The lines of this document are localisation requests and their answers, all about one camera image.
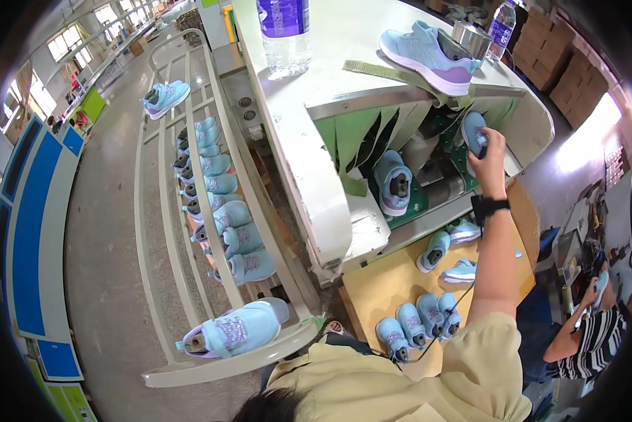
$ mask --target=worker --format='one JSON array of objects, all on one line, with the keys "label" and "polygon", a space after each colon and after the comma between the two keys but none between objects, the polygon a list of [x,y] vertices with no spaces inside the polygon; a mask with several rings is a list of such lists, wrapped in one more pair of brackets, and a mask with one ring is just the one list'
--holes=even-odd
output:
[{"label": "worker", "polygon": [[58,132],[60,131],[61,126],[63,125],[63,121],[58,119],[58,121],[54,123],[55,119],[52,115],[50,115],[49,118],[46,119],[46,122],[51,127],[51,132],[53,132],[54,135],[58,135]]},{"label": "worker", "polygon": [[[506,139],[482,131],[487,155],[468,159],[483,197],[505,201]],[[523,421],[531,403],[518,355],[513,220],[506,207],[487,214],[467,323],[444,346],[439,376],[414,382],[367,344],[329,333],[277,364],[233,421]]]},{"label": "worker", "polygon": [[[607,262],[602,264],[602,273],[608,277]],[[595,287],[598,280],[598,277],[592,278],[579,307],[564,325],[519,321],[520,356],[526,384],[546,382],[554,377],[590,378],[614,359],[632,312],[632,293],[627,305],[617,302],[611,281],[607,279],[601,292]],[[598,300],[597,312],[591,313],[592,305]],[[577,328],[584,310],[589,310],[590,315]]]}]

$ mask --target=factory floor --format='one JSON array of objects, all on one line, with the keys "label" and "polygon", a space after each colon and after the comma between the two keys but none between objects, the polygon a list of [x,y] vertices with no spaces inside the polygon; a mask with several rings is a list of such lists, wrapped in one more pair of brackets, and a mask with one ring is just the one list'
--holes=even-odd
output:
[{"label": "factory floor", "polygon": [[[258,371],[207,384],[165,389],[148,388],[141,377],[145,371],[164,366],[165,358],[152,325],[136,253],[135,149],[143,111],[138,100],[150,89],[148,54],[154,45],[173,33],[172,27],[167,28],[164,35],[128,65],[126,74],[102,93],[108,105],[86,145],[69,207],[65,244],[69,322],[84,370],[84,389],[104,422],[228,420],[258,390]],[[157,64],[165,63],[185,48],[184,41],[174,41],[171,47],[156,53],[154,60]],[[207,75],[203,69],[204,64],[194,60],[193,79],[200,76],[205,82]],[[182,68],[174,69],[177,71],[181,73],[175,73],[171,80],[183,78]],[[555,106],[549,101],[547,104],[554,117],[556,138],[520,177],[538,206],[542,229],[561,224],[564,210],[571,208],[579,192],[604,172],[604,161],[600,162],[597,153],[591,153],[593,158],[582,166],[573,169],[563,166],[567,154],[575,159],[576,148],[581,145],[564,147],[571,130]],[[188,331],[188,324],[163,241],[156,140],[144,148],[144,212],[150,258],[161,285],[169,328],[182,337]],[[210,268],[199,248],[194,250],[198,270],[206,274]],[[226,310],[229,305],[220,285],[203,278],[215,312]],[[324,301],[329,300],[330,294],[325,292]]]}]

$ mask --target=black and white striped shirt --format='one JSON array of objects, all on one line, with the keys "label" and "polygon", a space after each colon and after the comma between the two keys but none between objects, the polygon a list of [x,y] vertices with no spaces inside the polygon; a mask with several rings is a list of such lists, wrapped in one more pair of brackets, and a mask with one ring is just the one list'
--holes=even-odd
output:
[{"label": "black and white striped shirt", "polygon": [[558,360],[557,376],[589,378],[606,368],[621,345],[629,316],[628,308],[619,302],[612,309],[599,311],[583,320],[579,351]]}]

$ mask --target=wooden board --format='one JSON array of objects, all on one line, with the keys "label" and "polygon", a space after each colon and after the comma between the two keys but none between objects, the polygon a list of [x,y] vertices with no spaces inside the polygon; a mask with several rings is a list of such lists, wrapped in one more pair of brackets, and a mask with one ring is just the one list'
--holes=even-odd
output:
[{"label": "wooden board", "polygon": [[[465,324],[473,297],[473,284],[444,283],[438,276],[445,269],[454,266],[460,258],[477,261],[480,240],[451,247],[433,271],[423,274],[417,269],[415,261],[426,251],[430,238],[427,236],[388,257],[345,274],[342,278],[350,307],[355,312],[352,319],[360,321],[362,331],[373,350],[384,350],[375,334],[376,324],[384,317],[394,317],[400,305],[406,302],[415,303],[426,292],[436,296],[443,292],[452,292],[458,300],[457,311]],[[514,230],[514,245],[515,249],[523,252],[523,256],[516,260],[516,278],[522,301],[534,287],[534,276],[517,230]],[[405,374],[414,380],[438,375],[442,366],[443,346],[444,344],[436,341],[421,360],[401,365]],[[411,360],[419,359],[421,354],[419,350],[412,350]]]}]

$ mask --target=hand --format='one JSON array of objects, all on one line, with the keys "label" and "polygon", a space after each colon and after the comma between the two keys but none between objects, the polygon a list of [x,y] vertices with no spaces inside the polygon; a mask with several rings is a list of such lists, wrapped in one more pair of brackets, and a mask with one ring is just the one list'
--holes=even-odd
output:
[{"label": "hand", "polygon": [[598,281],[598,277],[593,277],[590,283],[588,284],[588,288],[586,289],[586,293],[583,294],[583,298],[581,300],[581,305],[583,307],[589,307],[600,295],[599,290],[595,290],[595,282]]},{"label": "hand", "polygon": [[485,158],[479,160],[469,151],[469,164],[475,172],[483,190],[483,196],[495,200],[506,199],[506,180],[504,176],[504,149],[506,138],[498,131],[482,128],[482,133],[489,138],[489,145]]}]

